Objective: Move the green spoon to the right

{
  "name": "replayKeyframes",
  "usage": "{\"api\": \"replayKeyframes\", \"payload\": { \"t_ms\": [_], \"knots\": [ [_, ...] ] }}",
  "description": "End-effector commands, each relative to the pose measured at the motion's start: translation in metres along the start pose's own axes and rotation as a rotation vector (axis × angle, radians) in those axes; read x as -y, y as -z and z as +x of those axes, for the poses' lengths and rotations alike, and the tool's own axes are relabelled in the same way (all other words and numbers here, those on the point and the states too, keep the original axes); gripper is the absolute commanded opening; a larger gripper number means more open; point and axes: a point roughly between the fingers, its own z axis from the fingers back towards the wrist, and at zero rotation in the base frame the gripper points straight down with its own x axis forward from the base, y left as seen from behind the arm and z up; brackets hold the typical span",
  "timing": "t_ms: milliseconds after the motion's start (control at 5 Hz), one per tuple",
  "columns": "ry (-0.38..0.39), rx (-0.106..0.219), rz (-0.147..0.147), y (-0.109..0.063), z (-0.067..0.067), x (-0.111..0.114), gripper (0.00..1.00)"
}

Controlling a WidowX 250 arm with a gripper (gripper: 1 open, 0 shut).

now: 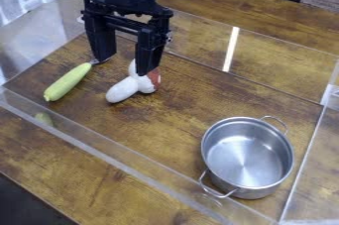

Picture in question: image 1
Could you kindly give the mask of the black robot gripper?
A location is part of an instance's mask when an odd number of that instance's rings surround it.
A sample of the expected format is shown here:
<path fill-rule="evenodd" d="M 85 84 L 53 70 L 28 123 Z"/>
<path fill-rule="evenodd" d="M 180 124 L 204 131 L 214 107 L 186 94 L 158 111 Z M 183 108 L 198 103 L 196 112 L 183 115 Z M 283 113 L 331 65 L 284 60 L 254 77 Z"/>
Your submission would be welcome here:
<path fill-rule="evenodd" d="M 158 32 L 142 30 L 138 34 L 135 63 L 136 73 L 143 76 L 159 66 L 174 12 L 156 0 L 84 0 L 84 29 L 97 63 L 116 54 L 115 29 L 110 21 L 118 21 L 116 25 L 127 30 L 136 27 L 126 15 L 150 16 L 148 26 Z"/>

